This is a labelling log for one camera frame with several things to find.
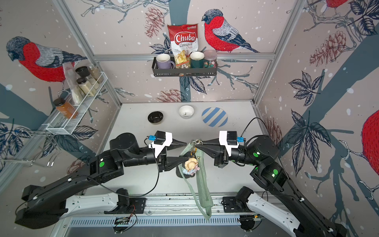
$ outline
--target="red bird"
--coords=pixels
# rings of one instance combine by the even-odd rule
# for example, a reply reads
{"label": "red bird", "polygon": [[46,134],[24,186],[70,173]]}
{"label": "red bird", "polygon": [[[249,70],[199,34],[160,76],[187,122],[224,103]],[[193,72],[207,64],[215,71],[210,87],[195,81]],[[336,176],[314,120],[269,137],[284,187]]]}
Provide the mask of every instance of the red bird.
{"label": "red bird", "polygon": [[324,2],[326,3],[326,9],[325,11],[328,9],[328,8],[334,8],[334,16],[336,15],[339,15],[340,13],[337,12],[337,7],[341,6],[342,4],[344,4],[345,2],[347,2],[348,0],[318,0],[318,1],[315,1],[314,3],[310,4],[310,6],[318,3],[318,2]]}
{"label": "red bird", "polygon": [[87,59],[78,54],[67,53],[58,48],[45,47],[21,36],[14,37],[6,44],[11,60],[18,59],[33,75],[47,82],[65,80],[62,64]]}
{"label": "red bird", "polygon": [[[363,157],[369,162],[372,169],[379,175],[379,110],[375,112],[373,115],[371,115],[370,117],[368,117],[368,119],[363,125],[363,129],[362,129],[363,152],[362,153],[351,151],[348,147],[347,142],[345,141],[341,141],[341,142],[345,144],[348,150],[348,155],[344,157],[345,160],[349,158],[350,153]],[[368,189],[368,191],[370,191],[371,197],[367,197],[367,199],[373,200],[374,191],[379,189],[379,184],[374,188],[369,188],[365,184],[365,182],[361,180],[358,182],[362,183]]]}
{"label": "red bird", "polygon": [[248,49],[258,53],[239,34],[238,30],[226,21],[219,9],[211,9],[204,13],[205,40],[216,51],[228,51],[235,49]]}

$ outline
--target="white table surface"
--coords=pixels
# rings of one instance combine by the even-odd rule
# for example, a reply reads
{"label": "white table surface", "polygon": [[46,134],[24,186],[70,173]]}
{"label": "white table surface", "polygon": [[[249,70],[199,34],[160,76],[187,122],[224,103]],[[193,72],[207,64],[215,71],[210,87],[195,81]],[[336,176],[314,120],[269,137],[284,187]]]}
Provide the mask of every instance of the white table surface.
{"label": "white table surface", "polygon": [[[191,118],[184,119],[179,115],[179,108],[183,105],[190,105],[195,109]],[[209,107],[222,108],[228,114],[228,121],[222,127],[210,127],[202,119],[202,112]],[[147,116],[153,111],[163,113],[163,121],[154,125],[147,121]],[[115,121],[109,136],[105,151],[109,149],[109,141],[118,135],[130,132],[135,135],[140,147],[144,146],[143,140],[148,135],[154,135],[157,130],[171,132],[174,139],[186,143],[193,139],[210,140],[218,138],[220,130],[237,131],[240,136],[249,121],[255,117],[255,113],[250,101],[236,102],[192,102],[192,103],[154,103],[154,104],[123,104],[119,115]],[[254,135],[262,134],[257,119],[255,119],[244,137],[251,138]],[[167,152],[168,156],[179,156],[184,148],[177,148]],[[242,186],[247,186],[255,191],[262,191],[249,175],[254,166],[246,165],[239,167],[230,162],[224,168],[213,165],[214,159],[204,156],[205,170],[207,172],[208,189],[211,193],[237,192]],[[112,179],[104,185],[114,191],[125,188],[129,194],[143,194],[148,192],[157,180],[157,166],[143,165],[124,167],[124,175]],[[188,181],[197,191],[196,178],[189,178]],[[86,195],[96,195],[108,193],[101,186],[94,186],[87,189]],[[182,178],[175,174],[175,169],[161,172],[157,187],[151,194],[162,193],[189,193],[190,190]]]}

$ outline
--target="chips bag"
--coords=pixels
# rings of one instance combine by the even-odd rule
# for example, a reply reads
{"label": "chips bag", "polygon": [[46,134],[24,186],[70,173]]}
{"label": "chips bag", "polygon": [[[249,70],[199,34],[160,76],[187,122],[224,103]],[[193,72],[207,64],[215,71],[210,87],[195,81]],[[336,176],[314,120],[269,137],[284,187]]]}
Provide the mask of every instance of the chips bag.
{"label": "chips bag", "polygon": [[171,50],[175,58],[176,68],[189,68],[190,54],[197,51],[197,24],[195,25],[168,25]]}

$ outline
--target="green fabric strap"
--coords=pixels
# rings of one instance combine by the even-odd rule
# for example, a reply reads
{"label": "green fabric strap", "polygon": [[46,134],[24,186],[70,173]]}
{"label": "green fabric strap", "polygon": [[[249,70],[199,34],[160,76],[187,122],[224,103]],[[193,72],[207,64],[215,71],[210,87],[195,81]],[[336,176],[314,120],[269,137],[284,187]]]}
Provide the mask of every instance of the green fabric strap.
{"label": "green fabric strap", "polygon": [[[183,150],[183,152],[180,154],[180,156],[183,156],[187,152],[191,151],[193,146],[194,146],[194,143],[188,144],[186,148]],[[200,212],[203,214],[204,218],[206,220],[209,220],[209,218],[211,218],[212,216],[211,208],[213,207],[213,201],[212,201],[212,197],[207,186],[207,174],[205,173],[205,166],[204,166],[204,152],[202,150],[197,149],[195,155],[196,155],[197,161],[199,162],[198,166],[200,168],[200,170],[196,172],[196,183],[197,183],[197,190],[198,190],[200,204],[199,204],[199,201],[197,200],[197,197],[196,197],[195,191],[193,190],[192,185],[187,181],[186,178],[184,178],[182,165],[180,164],[178,167],[180,170],[180,174],[182,175],[184,181],[187,183],[189,190],[191,191],[192,196],[195,199],[196,206],[198,207]]]}

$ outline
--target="vent grille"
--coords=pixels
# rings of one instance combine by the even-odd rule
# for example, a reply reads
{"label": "vent grille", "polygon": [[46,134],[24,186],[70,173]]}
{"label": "vent grille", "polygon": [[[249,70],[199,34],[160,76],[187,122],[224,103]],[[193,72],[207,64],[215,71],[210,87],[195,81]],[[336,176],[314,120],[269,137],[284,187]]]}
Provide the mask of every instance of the vent grille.
{"label": "vent grille", "polygon": [[[124,216],[116,217],[73,217],[70,227],[113,227],[115,220]],[[203,216],[138,216],[134,226],[226,226],[240,225],[239,215],[218,215],[208,221]],[[133,216],[129,223],[121,222],[118,227],[129,226],[136,222]]]}

